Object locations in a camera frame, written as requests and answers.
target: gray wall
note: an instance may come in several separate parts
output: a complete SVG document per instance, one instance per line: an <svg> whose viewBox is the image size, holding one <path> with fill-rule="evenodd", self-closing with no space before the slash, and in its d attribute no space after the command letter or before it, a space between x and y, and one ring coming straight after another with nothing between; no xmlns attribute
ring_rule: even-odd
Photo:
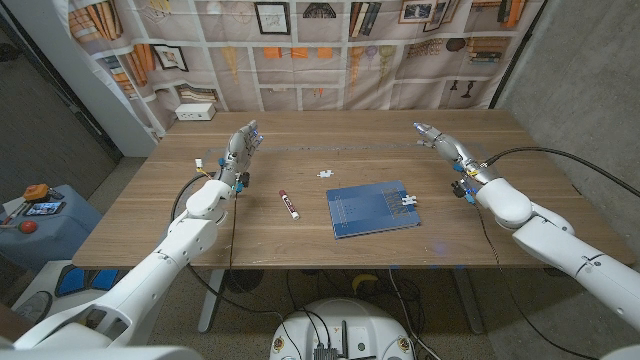
<svg viewBox="0 0 640 360"><path fill-rule="evenodd" d="M149 156L155 143L127 109L75 55L78 50L58 19L53 0L4 0L49 61L125 156Z"/></svg>
<svg viewBox="0 0 640 360"><path fill-rule="evenodd" d="M550 0L497 107L511 111L539 145L583 157L640 189L639 35L637 1ZM640 199L578 163L552 159L640 259ZM532 322L560 344L602 356L640 341L573 279L509 273ZM515 310L506 320L503 306L492 310L496 303L508 308L510 299L504 290L490 291L499 280L479 275L475 285L489 294L485 322L498 359L576 358L546 344Z"/></svg>
<svg viewBox="0 0 640 360"><path fill-rule="evenodd" d="M550 1L497 107L539 145L640 189L639 49L637 1ZM640 199L578 163L554 160L640 258Z"/></svg>

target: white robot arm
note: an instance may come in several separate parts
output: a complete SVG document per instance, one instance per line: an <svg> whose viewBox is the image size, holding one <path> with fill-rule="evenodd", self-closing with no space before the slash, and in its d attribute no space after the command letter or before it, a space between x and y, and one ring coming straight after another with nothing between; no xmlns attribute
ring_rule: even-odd
<svg viewBox="0 0 640 360"><path fill-rule="evenodd" d="M226 219L224 206L248 185L244 172L261 141L255 120L233 134L217 179L207 181L187 200L187 209L171 223L167 237L149 256L100 298L36 325L13 344L14 349L128 345L178 272L215 243L218 226ZM240 181L241 175L246 177L244 182ZM95 317L101 317L95 328L82 325Z"/></svg>
<svg viewBox="0 0 640 360"><path fill-rule="evenodd" d="M575 237L562 216L532 202L498 177L491 168L478 164L454 137L432 126L415 123L425 138L423 145L435 148L462 174L452 184L454 194L476 200L495 216L527 253L576 279L609 309L640 331L640 274L602 251Z"/></svg>

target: white marker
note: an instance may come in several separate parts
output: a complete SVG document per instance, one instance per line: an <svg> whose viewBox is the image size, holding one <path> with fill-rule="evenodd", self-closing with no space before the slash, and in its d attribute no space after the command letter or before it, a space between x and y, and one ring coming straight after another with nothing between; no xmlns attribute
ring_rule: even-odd
<svg viewBox="0 0 640 360"><path fill-rule="evenodd" d="M282 196L282 201L284 201L284 204L287 205L287 209L289 210L289 213L291 214L293 220L300 219L300 215L298 215L296 208L293 207L293 204L291 203L291 200L289 200L287 193L284 192L284 190L280 190L280 196Z"/></svg>

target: small white object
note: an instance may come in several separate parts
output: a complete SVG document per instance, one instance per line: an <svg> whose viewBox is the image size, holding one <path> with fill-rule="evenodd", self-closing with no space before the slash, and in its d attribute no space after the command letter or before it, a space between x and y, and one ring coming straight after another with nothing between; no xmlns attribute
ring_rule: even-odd
<svg viewBox="0 0 640 360"><path fill-rule="evenodd" d="M320 171L320 174L318 174L316 176L319 176L321 178L325 178L325 177L330 177L331 175L333 175L333 172L331 170L325 170L325 171Z"/></svg>
<svg viewBox="0 0 640 360"><path fill-rule="evenodd" d="M416 197L415 196L409 196L407 195L406 197L402 198L402 205L412 205L412 204L417 204L418 202L416 201Z"/></svg>
<svg viewBox="0 0 640 360"><path fill-rule="evenodd" d="M209 1L207 3L208 15L222 15L222 3L220 1Z"/></svg>
<svg viewBox="0 0 640 360"><path fill-rule="evenodd" d="M24 203L24 198L21 196L17 199L13 199L2 204L2 206L4 207L4 211L7 213L7 215L9 215L14 212L20 205L22 205L22 203Z"/></svg>
<svg viewBox="0 0 640 360"><path fill-rule="evenodd" d="M178 120L211 120L215 113L212 103L182 104L176 109Z"/></svg>

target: printed backdrop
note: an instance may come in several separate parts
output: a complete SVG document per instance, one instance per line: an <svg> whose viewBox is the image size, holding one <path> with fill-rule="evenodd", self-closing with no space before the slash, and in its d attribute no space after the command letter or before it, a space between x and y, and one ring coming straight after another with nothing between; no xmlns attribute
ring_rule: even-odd
<svg viewBox="0 0 640 360"><path fill-rule="evenodd" d="M55 0L150 135L217 111L486 108L542 0Z"/></svg>

